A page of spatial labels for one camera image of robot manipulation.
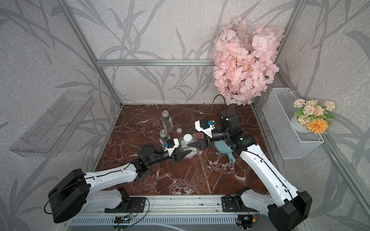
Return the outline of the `square clear plastic bottle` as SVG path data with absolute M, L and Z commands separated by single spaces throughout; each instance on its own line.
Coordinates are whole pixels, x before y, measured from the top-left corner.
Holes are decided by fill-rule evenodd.
M 187 159 L 193 158 L 194 156 L 196 156 L 198 154 L 198 149 L 193 148 L 193 147 L 188 147 L 188 143 L 184 142 L 184 136 L 179 139 L 179 148 L 180 148 L 181 151 L 185 151 L 185 150 L 191 150 L 192 151 L 192 153 L 188 154 L 185 157 Z

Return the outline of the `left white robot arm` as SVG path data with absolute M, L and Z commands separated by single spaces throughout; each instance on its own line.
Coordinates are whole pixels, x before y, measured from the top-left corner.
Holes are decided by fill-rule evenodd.
M 84 173 L 80 168 L 71 171 L 48 193 L 54 223 L 68 221 L 82 211 L 116 210 L 123 195 L 107 188 L 138 181 L 151 173 L 151 166 L 167 160 L 178 163 L 190 152 L 177 153 L 173 148 L 158 151 L 147 144 L 139 150 L 137 159 L 123 166 L 98 172 Z

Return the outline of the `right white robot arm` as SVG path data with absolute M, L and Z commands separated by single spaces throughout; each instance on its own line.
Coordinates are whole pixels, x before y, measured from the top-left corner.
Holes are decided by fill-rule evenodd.
M 224 142 L 231 152 L 240 152 L 241 159 L 251 167 L 269 192 L 263 195 L 244 187 L 234 195 L 225 195 L 221 198 L 223 212 L 246 213 L 246 218 L 239 217 L 236 221 L 242 230 L 248 230 L 260 215 L 265 215 L 278 231 L 292 231 L 308 218 L 312 197 L 306 191 L 299 191 L 282 176 L 263 153 L 256 139 L 241 129 L 235 110 L 221 111 L 219 119 L 219 128 L 213 120 L 196 121 L 188 132 L 202 132 L 203 139 L 189 146 L 206 150 L 217 142 Z

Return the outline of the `middle clear plastic bottle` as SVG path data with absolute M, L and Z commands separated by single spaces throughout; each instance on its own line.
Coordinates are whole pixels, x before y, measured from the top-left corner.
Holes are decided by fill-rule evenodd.
M 161 145 L 167 143 L 167 141 L 170 139 L 169 134 L 167 133 L 166 130 L 161 130 L 160 131 L 160 143 Z

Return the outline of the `far clear plastic bottle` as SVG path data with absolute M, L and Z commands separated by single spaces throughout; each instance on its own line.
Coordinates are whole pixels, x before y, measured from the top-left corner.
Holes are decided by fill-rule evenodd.
M 172 118 L 169 115 L 167 110 L 162 111 L 162 124 L 164 129 L 167 131 L 168 134 L 172 133 L 174 130 Z

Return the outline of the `blue dustpan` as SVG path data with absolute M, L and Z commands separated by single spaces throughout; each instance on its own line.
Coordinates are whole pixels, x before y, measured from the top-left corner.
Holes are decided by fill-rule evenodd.
M 219 153 L 225 154 L 228 156 L 230 163 L 236 162 L 236 159 L 233 156 L 233 150 L 229 148 L 229 146 L 225 143 L 225 141 L 216 141 L 214 143 L 214 146 L 218 150 Z

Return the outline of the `pink artificial blossom tree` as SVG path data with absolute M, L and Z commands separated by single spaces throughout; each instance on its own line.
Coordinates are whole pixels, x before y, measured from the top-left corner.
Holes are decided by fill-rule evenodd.
M 260 27 L 235 17 L 214 40 L 214 85 L 227 105 L 250 105 L 266 92 L 279 72 L 278 48 L 285 30 Z

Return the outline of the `potted pastel flower bouquet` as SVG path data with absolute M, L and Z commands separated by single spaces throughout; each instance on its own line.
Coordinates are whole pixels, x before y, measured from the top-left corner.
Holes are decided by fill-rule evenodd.
M 293 103 L 296 112 L 291 118 L 291 125 L 297 133 L 323 134 L 334 116 L 331 112 L 336 108 L 333 101 L 325 101 L 322 105 L 318 100 L 296 99 Z

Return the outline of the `clear acrylic wall shelf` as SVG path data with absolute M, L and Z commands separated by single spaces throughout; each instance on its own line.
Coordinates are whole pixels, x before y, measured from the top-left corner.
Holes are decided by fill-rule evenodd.
M 94 103 L 90 94 L 64 92 L 10 147 L 10 151 L 22 157 L 57 157 Z

